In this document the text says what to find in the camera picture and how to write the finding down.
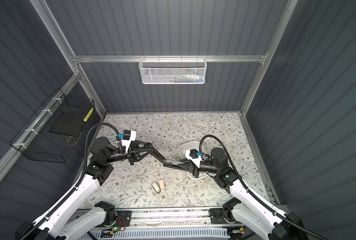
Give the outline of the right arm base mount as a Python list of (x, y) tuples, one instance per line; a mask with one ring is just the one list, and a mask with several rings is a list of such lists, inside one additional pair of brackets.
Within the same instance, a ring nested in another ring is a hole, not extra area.
[(227, 219), (226, 214), (224, 213), (222, 208), (210, 208), (208, 210), (208, 215), (210, 216), (211, 223), (213, 225), (234, 224), (236, 222)]

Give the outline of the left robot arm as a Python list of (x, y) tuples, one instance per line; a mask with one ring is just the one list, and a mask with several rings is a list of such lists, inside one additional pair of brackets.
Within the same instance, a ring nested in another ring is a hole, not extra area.
[(148, 155), (157, 160), (164, 158), (151, 143), (137, 141), (133, 136), (117, 136), (118, 147), (106, 137), (95, 139), (90, 147), (91, 162), (82, 170), (77, 182), (45, 213), (32, 223), (22, 223), (16, 230), (17, 240), (77, 240), (96, 226), (108, 228), (122, 222), (115, 206), (101, 201), (82, 217), (69, 223), (82, 202), (97, 190), (112, 173), (113, 163), (128, 160), (139, 162)]

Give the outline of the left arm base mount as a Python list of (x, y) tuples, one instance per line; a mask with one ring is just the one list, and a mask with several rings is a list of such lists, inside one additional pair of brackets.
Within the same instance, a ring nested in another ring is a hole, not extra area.
[(107, 228), (118, 230), (120, 228), (129, 227), (131, 218), (131, 211), (116, 211), (114, 218), (109, 220), (107, 223), (104, 223), (103, 225)]

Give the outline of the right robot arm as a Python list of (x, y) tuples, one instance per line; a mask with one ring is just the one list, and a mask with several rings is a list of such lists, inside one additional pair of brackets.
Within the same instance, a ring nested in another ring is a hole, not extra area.
[(185, 158), (174, 165), (193, 175), (211, 175), (217, 185), (232, 196), (223, 204), (223, 215), (227, 221), (244, 224), (263, 240), (308, 239), (307, 234), (300, 230), (300, 218), (295, 214), (288, 215), (257, 195), (232, 168), (224, 149), (214, 148), (210, 155), (196, 149), (187, 150)]

